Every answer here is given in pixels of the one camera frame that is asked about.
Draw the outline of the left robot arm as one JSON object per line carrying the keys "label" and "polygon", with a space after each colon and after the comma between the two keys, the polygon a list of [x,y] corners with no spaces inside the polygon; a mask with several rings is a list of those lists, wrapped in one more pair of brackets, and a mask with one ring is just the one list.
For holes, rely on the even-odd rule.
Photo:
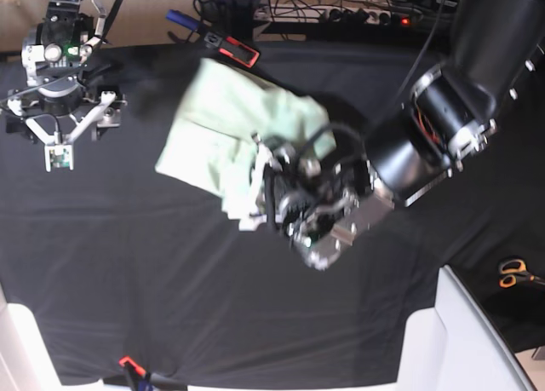
{"label": "left robot arm", "polygon": [[299,143],[253,134],[240,229],[267,225],[309,267],[329,268],[361,234],[486,148],[543,36],[544,0],[460,0],[450,53],[406,77],[385,122],[369,132],[330,122]]}

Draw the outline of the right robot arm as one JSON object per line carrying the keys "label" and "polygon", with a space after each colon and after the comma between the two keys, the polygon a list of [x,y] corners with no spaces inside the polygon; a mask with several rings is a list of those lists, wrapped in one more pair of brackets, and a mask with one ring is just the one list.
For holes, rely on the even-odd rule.
{"label": "right robot arm", "polygon": [[116,64],[89,67],[106,45],[123,0],[107,9],[101,0],[49,0],[43,21],[21,49],[26,86],[1,100],[6,131],[43,144],[47,171],[74,168],[74,145],[86,131],[99,140],[121,124],[126,100],[100,80]]}

